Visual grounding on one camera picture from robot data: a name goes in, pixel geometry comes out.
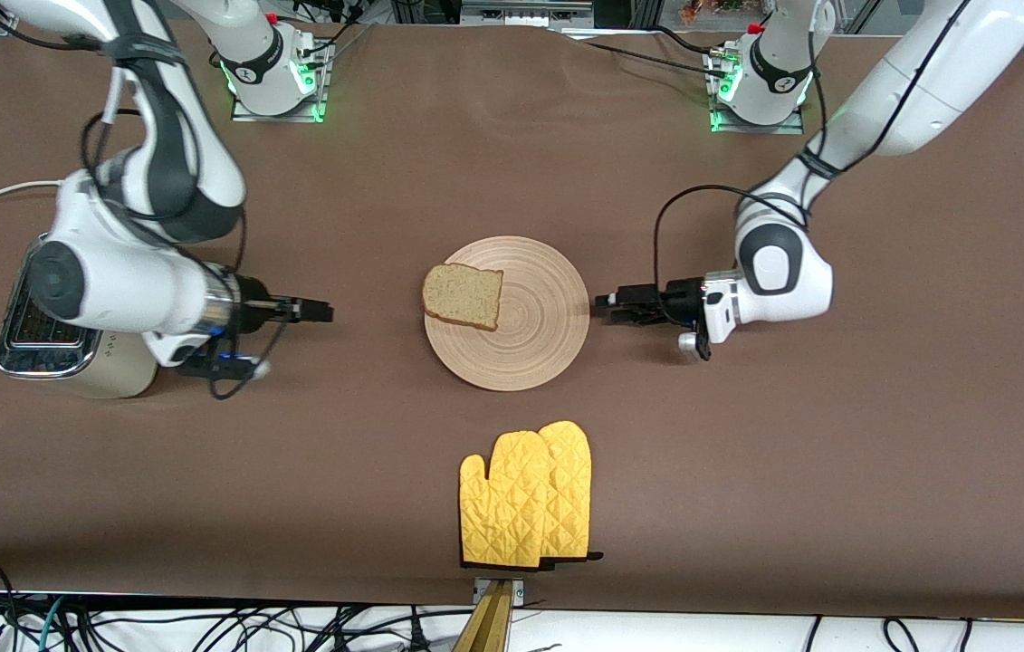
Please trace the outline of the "orange background item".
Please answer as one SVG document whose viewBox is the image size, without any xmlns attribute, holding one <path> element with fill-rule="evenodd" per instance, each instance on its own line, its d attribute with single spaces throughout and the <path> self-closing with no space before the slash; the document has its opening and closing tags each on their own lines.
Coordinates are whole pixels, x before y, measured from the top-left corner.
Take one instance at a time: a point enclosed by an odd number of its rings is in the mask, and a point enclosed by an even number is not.
<svg viewBox="0 0 1024 652">
<path fill-rule="evenodd" d="M 717 21 L 746 12 L 748 0 L 682 0 L 678 21 L 684 25 Z"/>
</svg>

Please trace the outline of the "round wooden plate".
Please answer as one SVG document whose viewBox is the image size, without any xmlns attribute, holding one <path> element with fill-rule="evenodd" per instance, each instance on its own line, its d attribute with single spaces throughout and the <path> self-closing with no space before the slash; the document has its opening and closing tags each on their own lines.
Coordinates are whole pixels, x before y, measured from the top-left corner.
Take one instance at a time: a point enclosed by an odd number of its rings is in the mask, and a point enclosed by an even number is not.
<svg viewBox="0 0 1024 652">
<path fill-rule="evenodd" d="M 495 331 L 425 317 L 430 347 L 459 379 L 513 392 L 540 387 L 573 362 L 588 333 L 589 297 L 558 249 L 523 236 L 494 236 L 467 244 L 445 263 L 503 273 Z"/>
</svg>

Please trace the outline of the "cream chrome toaster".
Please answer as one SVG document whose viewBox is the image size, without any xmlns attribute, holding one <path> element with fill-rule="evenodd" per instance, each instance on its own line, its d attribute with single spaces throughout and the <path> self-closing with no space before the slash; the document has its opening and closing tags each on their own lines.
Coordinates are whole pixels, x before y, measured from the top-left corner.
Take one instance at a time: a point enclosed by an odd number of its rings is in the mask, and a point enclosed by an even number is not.
<svg viewBox="0 0 1024 652">
<path fill-rule="evenodd" d="M 27 248 L 8 297 L 0 334 L 1 372 L 86 398 L 140 395 L 157 374 L 140 335 L 74 327 L 45 314 L 32 301 L 28 267 L 43 240 L 40 235 Z"/>
</svg>

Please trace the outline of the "wooden post with metal bracket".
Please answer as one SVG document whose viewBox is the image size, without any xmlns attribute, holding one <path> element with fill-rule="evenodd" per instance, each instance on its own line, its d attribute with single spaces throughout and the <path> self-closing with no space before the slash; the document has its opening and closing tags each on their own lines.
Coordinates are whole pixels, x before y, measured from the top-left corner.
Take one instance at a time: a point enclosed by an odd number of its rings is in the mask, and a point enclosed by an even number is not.
<svg viewBox="0 0 1024 652">
<path fill-rule="evenodd" d="M 524 603 L 522 579 L 477 579 L 474 610 L 451 652 L 507 652 L 512 612 Z"/>
</svg>

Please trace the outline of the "aluminium frame rail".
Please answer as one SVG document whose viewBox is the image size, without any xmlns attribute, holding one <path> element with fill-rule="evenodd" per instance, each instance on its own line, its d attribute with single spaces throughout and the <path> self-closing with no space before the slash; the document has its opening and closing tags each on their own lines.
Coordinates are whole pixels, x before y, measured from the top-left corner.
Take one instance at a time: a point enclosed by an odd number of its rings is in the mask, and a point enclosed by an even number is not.
<svg viewBox="0 0 1024 652">
<path fill-rule="evenodd" d="M 460 25 L 593 29 L 593 0 L 459 0 Z"/>
</svg>

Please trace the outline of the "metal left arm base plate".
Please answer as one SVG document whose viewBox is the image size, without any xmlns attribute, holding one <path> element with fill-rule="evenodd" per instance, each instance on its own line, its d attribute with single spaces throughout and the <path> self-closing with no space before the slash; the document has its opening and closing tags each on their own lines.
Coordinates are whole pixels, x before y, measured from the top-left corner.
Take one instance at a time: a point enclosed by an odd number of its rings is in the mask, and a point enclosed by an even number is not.
<svg viewBox="0 0 1024 652">
<path fill-rule="evenodd" d="M 722 77 L 710 77 L 706 82 L 709 90 L 711 131 L 744 133 L 744 135 L 801 135 L 804 132 L 801 104 L 807 98 L 809 79 L 800 86 L 801 91 L 792 101 L 790 115 L 785 116 L 784 120 L 775 124 L 761 125 L 748 122 L 735 108 L 725 102 L 743 76 L 741 66 L 738 63 L 738 51 L 714 46 L 709 53 L 702 55 L 702 61 L 706 71 L 723 72 Z"/>
</svg>

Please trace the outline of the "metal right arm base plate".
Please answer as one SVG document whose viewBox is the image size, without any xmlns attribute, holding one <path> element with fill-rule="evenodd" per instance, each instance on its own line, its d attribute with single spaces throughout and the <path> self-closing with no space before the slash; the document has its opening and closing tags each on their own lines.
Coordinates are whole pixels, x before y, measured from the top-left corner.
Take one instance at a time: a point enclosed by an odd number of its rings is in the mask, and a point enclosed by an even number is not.
<svg viewBox="0 0 1024 652">
<path fill-rule="evenodd" d="M 234 122 L 324 122 L 332 82 L 333 54 L 294 55 L 291 61 L 263 76 L 259 85 L 239 82 L 227 75 L 233 95 Z"/>
</svg>

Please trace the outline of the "bread slice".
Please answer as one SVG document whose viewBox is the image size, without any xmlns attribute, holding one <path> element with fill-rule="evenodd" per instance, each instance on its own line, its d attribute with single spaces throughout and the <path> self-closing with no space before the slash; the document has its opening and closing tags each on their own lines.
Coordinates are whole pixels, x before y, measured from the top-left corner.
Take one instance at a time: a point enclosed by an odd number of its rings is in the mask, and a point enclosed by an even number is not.
<svg viewBox="0 0 1024 652">
<path fill-rule="evenodd" d="M 434 265 L 422 281 L 422 310 L 438 321 L 496 331 L 503 277 L 466 264 Z"/>
</svg>

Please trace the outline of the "brown table cover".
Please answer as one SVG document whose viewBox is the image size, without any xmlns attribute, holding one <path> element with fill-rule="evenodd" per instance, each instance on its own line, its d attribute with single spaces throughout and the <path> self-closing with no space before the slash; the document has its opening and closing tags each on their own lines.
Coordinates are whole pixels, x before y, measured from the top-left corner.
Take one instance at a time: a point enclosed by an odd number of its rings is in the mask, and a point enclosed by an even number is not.
<svg viewBox="0 0 1024 652">
<path fill-rule="evenodd" d="M 713 133 L 688 73 L 538 28 L 384 26 L 321 124 L 234 123 L 243 272 L 332 302 L 233 399 L 164 372 L 97 401 L 0 371 L 0 565 L 19 590 L 453 604 L 457 470 L 557 420 L 593 450 L 602 560 L 528 575 L 549 609 L 1024 618 L 1024 58 L 921 151 L 814 206 L 830 310 L 709 362 L 594 321 L 543 387 L 442 366 L 420 284 L 459 247 L 544 241 L 590 294 L 651 281 L 654 218 L 751 188 L 800 138 Z"/>
</svg>

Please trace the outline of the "yellow quilted oven mitt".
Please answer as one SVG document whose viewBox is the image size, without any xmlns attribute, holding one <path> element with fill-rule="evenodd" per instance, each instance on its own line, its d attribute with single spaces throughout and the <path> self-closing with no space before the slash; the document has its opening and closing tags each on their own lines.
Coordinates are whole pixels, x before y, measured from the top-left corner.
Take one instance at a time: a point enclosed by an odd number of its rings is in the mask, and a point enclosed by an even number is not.
<svg viewBox="0 0 1024 652">
<path fill-rule="evenodd" d="M 602 560 L 589 548 L 593 458 L 585 432 L 572 421 L 558 421 L 538 434 L 551 455 L 541 569 Z"/>
<path fill-rule="evenodd" d="M 459 541 L 465 567 L 536 569 L 543 553 L 551 455 L 537 432 L 499 435 L 490 457 L 459 466 Z"/>
</svg>

